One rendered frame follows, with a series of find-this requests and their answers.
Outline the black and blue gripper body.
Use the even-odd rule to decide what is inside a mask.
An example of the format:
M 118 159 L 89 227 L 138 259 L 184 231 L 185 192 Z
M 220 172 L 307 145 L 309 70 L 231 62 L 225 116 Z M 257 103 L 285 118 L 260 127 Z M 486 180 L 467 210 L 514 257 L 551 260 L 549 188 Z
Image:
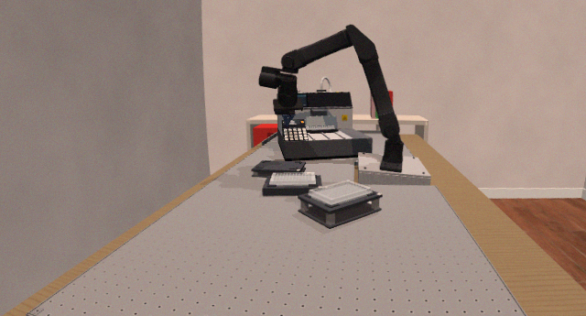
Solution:
M 280 92 L 280 103 L 278 103 L 278 99 L 273 100 L 275 115 L 295 114 L 295 110 L 303 111 L 301 99 L 298 98 L 296 102 L 296 94 L 297 91 L 291 95 Z

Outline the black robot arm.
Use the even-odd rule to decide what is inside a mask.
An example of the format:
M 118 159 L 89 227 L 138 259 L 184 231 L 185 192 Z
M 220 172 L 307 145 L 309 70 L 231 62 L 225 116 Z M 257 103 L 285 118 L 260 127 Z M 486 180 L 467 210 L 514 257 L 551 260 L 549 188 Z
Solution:
M 363 65 L 378 115 L 378 124 L 382 135 L 387 138 L 380 170 L 401 173 L 404 142 L 400 139 L 400 127 L 385 84 L 379 57 L 374 43 L 354 25 L 348 25 L 346 29 L 332 36 L 286 53 L 281 59 L 282 69 L 262 67 L 258 80 L 259 86 L 272 89 L 278 87 L 278 103 L 280 103 L 280 92 L 291 95 L 297 91 L 297 102 L 297 76 L 281 73 L 281 71 L 298 73 L 298 69 L 307 64 L 351 46 L 354 46 L 358 59 Z

